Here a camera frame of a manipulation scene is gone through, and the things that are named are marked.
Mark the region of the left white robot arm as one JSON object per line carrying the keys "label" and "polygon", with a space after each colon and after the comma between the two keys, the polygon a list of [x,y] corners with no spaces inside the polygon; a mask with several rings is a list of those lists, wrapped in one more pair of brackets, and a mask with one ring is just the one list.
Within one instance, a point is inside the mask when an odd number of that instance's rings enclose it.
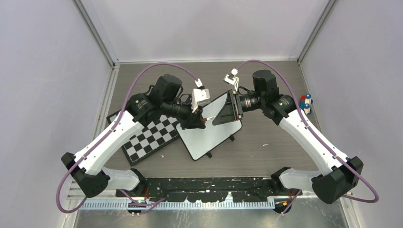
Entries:
{"label": "left white robot arm", "polygon": [[162,115],[176,118],[184,129],[204,129],[203,107],[210,102],[210,92],[195,81],[189,103],[180,101],[182,81],[173,75],[160,76],[147,92],[132,95],[124,104],[118,117],[105,128],[88,146],[72,153],[65,153],[61,160],[71,170],[87,198],[98,196],[105,190],[126,190],[139,197],[145,193],[146,180],[134,168],[114,170],[105,167],[111,156],[135,133],[141,132]]}

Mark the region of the red white marker pen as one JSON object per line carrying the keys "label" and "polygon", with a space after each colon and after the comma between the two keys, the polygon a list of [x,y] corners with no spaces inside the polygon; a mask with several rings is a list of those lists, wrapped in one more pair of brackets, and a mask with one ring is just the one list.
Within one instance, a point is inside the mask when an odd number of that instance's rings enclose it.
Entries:
{"label": "red white marker pen", "polygon": [[211,116],[211,117],[203,118],[202,120],[203,120],[204,122],[207,122],[207,121],[212,121],[214,118],[215,118],[215,116]]}

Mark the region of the white whiteboard black frame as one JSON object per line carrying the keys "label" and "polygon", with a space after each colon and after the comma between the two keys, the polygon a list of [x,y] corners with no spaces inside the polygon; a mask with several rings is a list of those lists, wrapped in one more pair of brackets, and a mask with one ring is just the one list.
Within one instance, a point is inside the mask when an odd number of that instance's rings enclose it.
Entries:
{"label": "white whiteboard black frame", "polygon": [[184,130],[180,124],[175,127],[186,150],[194,161],[208,154],[225,140],[233,137],[235,133],[242,129],[243,124],[240,120],[237,120],[213,125],[212,120],[209,120],[205,123],[205,126],[204,129]]}

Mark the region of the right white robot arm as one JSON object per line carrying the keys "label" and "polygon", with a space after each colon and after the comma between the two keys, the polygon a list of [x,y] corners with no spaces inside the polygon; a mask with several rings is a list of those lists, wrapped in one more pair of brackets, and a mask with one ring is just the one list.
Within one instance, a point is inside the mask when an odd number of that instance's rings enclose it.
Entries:
{"label": "right white robot arm", "polygon": [[363,162],[358,157],[349,158],[334,148],[317,130],[310,127],[308,118],[294,102],[293,97],[279,92],[275,75],[269,70],[253,73],[254,90],[239,93],[237,70],[233,69],[224,77],[224,82],[234,86],[220,112],[215,115],[213,125],[240,120],[245,112],[260,109],[262,113],[291,135],[308,153],[316,164],[317,171],[298,171],[283,167],[271,175],[271,188],[278,195],[289,189],[314,192],[324,203],[332,204],[354,188],[359,179],[355,172],[361,173]]}

